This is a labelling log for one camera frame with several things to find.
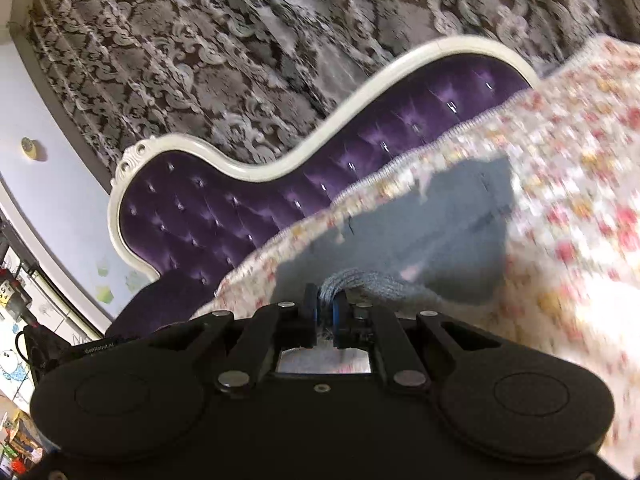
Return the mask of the grey argyle knit sweater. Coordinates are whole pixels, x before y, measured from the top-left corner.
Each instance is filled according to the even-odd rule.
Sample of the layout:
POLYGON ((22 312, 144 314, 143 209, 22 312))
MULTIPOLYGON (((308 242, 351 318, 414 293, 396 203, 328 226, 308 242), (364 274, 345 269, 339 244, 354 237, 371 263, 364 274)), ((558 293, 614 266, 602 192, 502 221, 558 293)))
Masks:
POLYGON ((455 316, 494 298, 506 268, 514 206, 510 162, 464 160, 412 190, 312 237, 276 271, 272 302, 299 300, 308 284, 322 302, 352 289, 403 316, 455 316))

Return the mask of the floral quilted bedspread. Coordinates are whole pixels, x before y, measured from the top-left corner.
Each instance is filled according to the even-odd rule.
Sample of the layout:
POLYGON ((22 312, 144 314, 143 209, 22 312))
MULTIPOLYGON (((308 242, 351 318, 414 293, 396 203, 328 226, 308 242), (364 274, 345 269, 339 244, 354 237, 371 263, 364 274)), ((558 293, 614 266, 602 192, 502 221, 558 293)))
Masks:
POLYGON ((458 162, 505 157, 514 208, 506 270, 487 304, 459 300, 465 321, 601 376, 615 399, 603 458, 639 469, 639 48, 599 36, 534 89, 396 157, 308 220, 256 250, 206 312, 254 313, 279 264, 322 234, 426 190, 458 162))

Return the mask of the purple tufted headboard white frame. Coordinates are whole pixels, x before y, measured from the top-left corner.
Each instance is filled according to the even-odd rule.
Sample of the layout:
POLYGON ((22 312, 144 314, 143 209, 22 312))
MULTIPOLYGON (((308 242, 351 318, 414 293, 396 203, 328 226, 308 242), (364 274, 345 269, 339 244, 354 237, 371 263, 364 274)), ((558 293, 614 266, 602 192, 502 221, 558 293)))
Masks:
POLYGON ((150 284, 107 335, 146 335, 187 320, 270 238, 538 81, 500 42, 455 36, 401 55, 269 164, 237 162, 183 133, 130 146, 114 172, 107 224, 119 257, 150 284))

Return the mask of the yellow round wall ornament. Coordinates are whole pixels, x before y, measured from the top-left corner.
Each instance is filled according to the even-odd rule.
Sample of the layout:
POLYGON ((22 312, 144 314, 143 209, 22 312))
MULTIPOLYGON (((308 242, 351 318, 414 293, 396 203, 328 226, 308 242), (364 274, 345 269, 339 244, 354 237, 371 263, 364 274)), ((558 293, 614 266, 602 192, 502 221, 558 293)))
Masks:
POLYGON ((38 146, 34 140, 29 138, 23 138, 21 140, 21 149, 27 158, 38 162, 39 160, 38 146))

